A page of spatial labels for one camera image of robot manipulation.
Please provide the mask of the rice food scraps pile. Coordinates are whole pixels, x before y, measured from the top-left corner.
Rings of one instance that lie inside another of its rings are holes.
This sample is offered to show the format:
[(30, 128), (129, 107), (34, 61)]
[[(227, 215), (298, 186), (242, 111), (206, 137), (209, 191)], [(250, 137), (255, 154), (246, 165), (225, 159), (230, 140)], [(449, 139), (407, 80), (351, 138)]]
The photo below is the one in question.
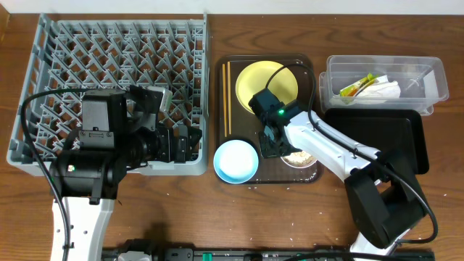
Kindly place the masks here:
[(292, 153), (283, 159), (291, 165), (301, 167), (310, 164), (314, 160), (314, 157), (307, 152), (301, 151)]

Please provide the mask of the yellow round plate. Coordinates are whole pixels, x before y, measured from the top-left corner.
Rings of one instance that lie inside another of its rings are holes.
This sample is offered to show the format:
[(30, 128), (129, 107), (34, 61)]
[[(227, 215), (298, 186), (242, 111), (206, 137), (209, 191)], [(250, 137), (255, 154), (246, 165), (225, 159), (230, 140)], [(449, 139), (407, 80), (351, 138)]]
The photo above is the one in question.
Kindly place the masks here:
[[(283, 67), (273, 61), (259, 61), (245, 67), (236, 81), (236, 96), (239, 103), (253, 114), (249, 101), (265, 88), (272, 74)], [(270, 91), (284, 104), (295, 100), (298, 95), (298, 84), (294, 74), (288, 68), (280, 71), (269, 83)]]

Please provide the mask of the pale pink bowl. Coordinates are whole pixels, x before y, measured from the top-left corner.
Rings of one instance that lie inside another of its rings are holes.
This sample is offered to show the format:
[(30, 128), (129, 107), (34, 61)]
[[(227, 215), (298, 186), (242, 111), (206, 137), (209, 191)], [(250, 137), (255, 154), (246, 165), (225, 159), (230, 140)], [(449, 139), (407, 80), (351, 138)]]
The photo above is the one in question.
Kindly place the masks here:
[(293, 152), (288, 156), (281, 157), (281, 159), (288, 166), (299, 169), (310, 167), (317, 162), (314, 156), (304, 151)]

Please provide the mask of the white paper napkin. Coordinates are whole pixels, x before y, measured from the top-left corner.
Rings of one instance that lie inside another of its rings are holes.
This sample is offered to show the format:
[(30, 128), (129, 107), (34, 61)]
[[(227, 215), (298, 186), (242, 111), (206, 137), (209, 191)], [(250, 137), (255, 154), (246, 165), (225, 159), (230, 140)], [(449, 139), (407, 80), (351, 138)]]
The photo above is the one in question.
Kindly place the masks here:
[(355, 97), (360, 98), (399, 98), (401, 89), (395, 80), (389, 81), (387, 75), (382, 75), (373, 80), (372, 84), (363, 86)]

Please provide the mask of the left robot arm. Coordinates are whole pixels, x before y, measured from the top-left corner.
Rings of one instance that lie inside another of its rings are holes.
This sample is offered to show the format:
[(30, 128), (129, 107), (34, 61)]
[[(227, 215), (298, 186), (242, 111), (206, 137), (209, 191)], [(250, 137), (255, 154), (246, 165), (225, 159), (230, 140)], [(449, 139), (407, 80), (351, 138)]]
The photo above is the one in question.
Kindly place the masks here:
[(67, 212), (65, 225), (55, 228), (53, 260), (59, 253), (69, 260), (100, 260), (118, 185), (128, 171), (150, 161), (184, 164), (191, 159), (202, 131), (158, 121), (171, 96), (154, 86), (85, 92), (83, 125), (71, 132), (50, 167)]

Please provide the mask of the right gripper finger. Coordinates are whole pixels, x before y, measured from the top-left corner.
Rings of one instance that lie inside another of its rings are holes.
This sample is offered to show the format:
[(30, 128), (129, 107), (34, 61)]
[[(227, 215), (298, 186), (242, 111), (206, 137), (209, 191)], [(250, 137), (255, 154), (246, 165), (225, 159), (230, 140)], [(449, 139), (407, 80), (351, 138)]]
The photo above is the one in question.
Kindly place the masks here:
[(297, 149), (297, 148), (295, 148), (295, 147), (293, 147), (292, 145), (289, 145), (289, 144), (282, 144), (281, 145), (281, 156), (282, 157), (287, 157), (292, 153), (300, 152), (300, 151), (301, 151), (301, 149)]
[(275, 144), (263, 143), (260, 144), (260, 151), (263, 158), (276, 158), (280, 157), (279, 146)]

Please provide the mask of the green orange snack wrapper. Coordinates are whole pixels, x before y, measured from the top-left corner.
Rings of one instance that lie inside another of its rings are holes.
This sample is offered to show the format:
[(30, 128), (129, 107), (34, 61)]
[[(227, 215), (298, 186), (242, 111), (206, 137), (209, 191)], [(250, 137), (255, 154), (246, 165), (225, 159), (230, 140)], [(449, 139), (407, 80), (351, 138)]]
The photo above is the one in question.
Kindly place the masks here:
[(357, 93), (362, 91), (364, 88), (367, 88), (370, 85), (373, 85), (376, 81), (377, 75), (369, 73), (366, 77), (361, 78), (355, 83), (351, 84), (340, 90), (339, 95), (342, 97), (355, 96)]

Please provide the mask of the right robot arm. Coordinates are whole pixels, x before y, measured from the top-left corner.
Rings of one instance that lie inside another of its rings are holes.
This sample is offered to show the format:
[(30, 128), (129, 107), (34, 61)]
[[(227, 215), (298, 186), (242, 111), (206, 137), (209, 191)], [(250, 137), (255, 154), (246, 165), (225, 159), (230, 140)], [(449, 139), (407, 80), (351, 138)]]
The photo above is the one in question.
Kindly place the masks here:
[(284, 104), (267, 88), (249, 106), (264, 127), (259, 133), (264, 158), (307, 152), (344, 182), (360, 232), (351, 252), (387, 256), (429, 213), (415, 171), (401, 152), (357, 143), (298, 101)]

